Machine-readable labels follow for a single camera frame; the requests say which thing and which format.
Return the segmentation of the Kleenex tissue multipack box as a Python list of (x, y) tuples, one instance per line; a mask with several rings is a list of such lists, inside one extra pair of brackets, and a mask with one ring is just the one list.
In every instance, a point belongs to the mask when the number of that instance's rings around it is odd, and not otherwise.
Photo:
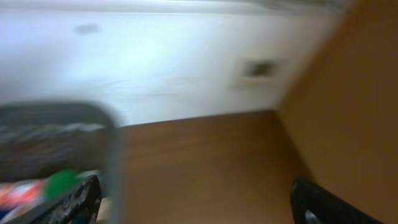
[(16, 218), (44, 201), (45, 179), (1, 183), (1, 221)]

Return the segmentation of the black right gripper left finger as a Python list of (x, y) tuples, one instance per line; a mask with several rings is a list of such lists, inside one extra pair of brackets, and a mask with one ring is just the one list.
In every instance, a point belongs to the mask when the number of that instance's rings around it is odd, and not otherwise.
[(56, 198), (41, 203), (8, 224), (95, 224), (102, 200), (97, 175), (89, 175)]

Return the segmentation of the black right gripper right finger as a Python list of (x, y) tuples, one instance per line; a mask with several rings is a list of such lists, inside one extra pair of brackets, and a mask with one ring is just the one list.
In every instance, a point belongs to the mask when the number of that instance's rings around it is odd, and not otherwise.
[(290, 205), (295, 224), (382, 224), (303, 177), (293, 181)]

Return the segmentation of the green lid jar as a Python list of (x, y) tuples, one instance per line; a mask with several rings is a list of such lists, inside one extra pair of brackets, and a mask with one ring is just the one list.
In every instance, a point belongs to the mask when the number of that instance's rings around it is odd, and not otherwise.
[(69, 190), (80, 181), (81, 178), (78, 171), (71, 169), (61, 170), (46, 179), (43, 198), (45, 201), (49, 201)]

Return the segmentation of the grey plastic basket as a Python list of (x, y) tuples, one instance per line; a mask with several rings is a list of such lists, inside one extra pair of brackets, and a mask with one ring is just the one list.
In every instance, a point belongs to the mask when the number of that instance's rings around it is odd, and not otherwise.
[(109, 223), (122, 216), (120, 119), (90, 101), (37, 101), (1, 106), (1, 182), (97, 170), (110, 197)]

